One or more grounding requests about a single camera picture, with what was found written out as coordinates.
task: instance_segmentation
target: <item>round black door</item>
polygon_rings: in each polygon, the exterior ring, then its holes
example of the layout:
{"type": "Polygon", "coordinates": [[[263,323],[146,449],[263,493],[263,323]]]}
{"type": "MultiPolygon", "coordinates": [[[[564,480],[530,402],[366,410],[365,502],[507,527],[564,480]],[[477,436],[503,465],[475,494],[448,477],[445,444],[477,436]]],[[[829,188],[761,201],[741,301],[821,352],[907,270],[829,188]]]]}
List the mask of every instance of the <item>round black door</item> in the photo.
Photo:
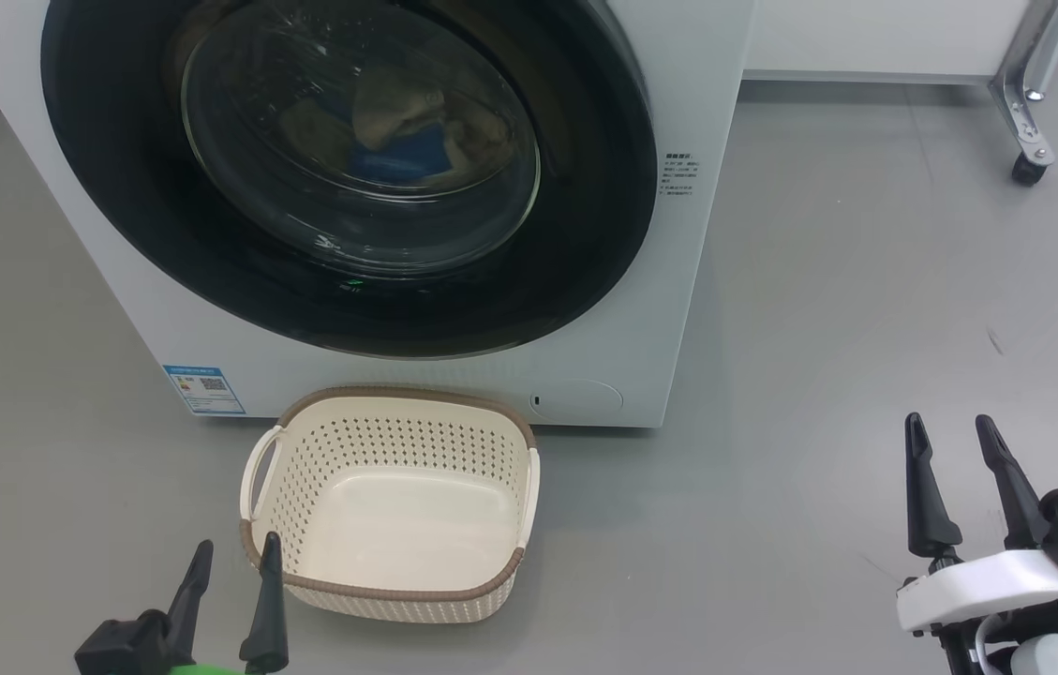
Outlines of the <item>round black door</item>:
{"type": "Polygon", "coordinates": [[[328,349],[534,341],[652,219],[639,73],[584,0],[53,0],[41,79],[144,256],[328,349]]]}

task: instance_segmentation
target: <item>empty basket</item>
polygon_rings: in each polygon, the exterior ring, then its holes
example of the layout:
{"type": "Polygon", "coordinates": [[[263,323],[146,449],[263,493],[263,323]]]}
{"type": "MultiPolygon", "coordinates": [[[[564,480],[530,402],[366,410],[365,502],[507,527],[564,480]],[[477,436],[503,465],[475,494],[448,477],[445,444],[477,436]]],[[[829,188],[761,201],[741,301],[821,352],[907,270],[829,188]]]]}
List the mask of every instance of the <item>empty basket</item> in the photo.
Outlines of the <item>empty basket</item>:
{"type": "Polygon", "coordinates": [[[242,544],[256,567],[267,533],[279,533],[284,584],[323,609],[479,621],[512,590],[540,474],[529,424],[498,403],[327,389],[286,412],[250,454],[242,544]]]}

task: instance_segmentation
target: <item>front-loading washing machine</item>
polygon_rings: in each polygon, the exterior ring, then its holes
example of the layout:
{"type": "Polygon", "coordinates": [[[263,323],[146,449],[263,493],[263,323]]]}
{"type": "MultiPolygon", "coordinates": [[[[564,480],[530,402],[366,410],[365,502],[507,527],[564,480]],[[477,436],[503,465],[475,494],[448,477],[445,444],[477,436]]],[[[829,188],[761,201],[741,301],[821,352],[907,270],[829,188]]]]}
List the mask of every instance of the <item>front-loading washing machine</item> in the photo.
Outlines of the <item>front-loading washing machine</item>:
{"type": "Polygon", "coordinates": [[[0,106],[195,414],[658,426],[755,0],[0,0],[0,106]]]}

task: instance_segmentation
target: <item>metal stand leg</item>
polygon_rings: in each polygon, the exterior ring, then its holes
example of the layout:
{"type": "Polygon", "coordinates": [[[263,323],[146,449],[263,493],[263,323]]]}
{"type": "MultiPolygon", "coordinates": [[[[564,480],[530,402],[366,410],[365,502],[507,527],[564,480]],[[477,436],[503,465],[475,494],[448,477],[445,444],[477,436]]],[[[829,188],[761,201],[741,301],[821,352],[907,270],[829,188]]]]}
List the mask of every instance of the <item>metal stand leg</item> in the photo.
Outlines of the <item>metal stand leg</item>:
{"type": "Polygon", "coordinates": [[[1044,80],[1053,71],[1057,54],[1058,0],[1030,0],[1011,47],[1007,48],[1004,62],[1000,63],[989,85],[999,111],[1021,143],[1021,157],[1013,167],[1013,180],[1022,185],[1035,185],[1055,160],[1050,143],[1029,112],[1029,85],[1034,86],[1034,94],[1043,97],[1044,80]],[[1046,34],[1051,38],[1044,41],[1046,34]],[[1050,53],[1038,54],[1042,48],[1047,48],[1050,53]],[[1034,56],[1045,57],[1047,61],[1045,68],[1035,71],[1041,73],[1034,77],[1037,81],[1029,83],[1029,61],[1034,56]]]}

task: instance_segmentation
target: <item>basket rim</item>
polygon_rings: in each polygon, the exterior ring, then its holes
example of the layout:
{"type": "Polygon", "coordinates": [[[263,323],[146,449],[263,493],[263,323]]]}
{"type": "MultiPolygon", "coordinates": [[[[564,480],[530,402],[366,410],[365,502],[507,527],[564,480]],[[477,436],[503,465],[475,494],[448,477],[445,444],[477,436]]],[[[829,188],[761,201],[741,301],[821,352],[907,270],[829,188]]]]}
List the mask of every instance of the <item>basket rim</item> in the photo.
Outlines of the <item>basket rim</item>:
{"type": "MultiPolygon", "coordinates": [[[[469,397],[466,394],[453,394],[448,391],[434,391],[431,389],[412,389],[404,387],[332,387],[308,394],[307,397],[294,402],[293,405],[284,412],[277,419],[275,425],[286,427],[291,420],[296,418],[300,412],[313,406],[315,403],[330,399],[344,398],[373,398],[373,399],[417,399],[422,401],[437,401],[443,403],[456,403],[476,408],[482,408],[501,415],[515,423],[517,431],[523,433],[525,444],[529,448],[529,453],[537,448],[536,437],[533,436],[532,428],[529,427],[528,420],[521,417],[511,406],[504,405],[497,401],[490,401],[478,397],[469,397]]],[[[261,564],[262,554],[258,551],[258,546],[254,544],[254,522],[250,518],[241,519],[241,543],[245,547],[245,555],[250,559],[250,564],[255,568],[261,564]]],[[[311,580],[308,577],[300,577],[297,573],[284,572],[282,584],[318,592],[332,594],[360,599],[370,599],[370,601],[391,601],[391,602],[468,602],[493,594],[496,588],[503,586],[514,576],[516,568],[524,559],[525,548],[516,547],[512,551],[512,557],[504,569],[496,573],[493,580],[473,588],[460,590],[408,590],[371,588],[367,586],[351,586],[349,584],[334,584],[331,581],[311,580]]]]}

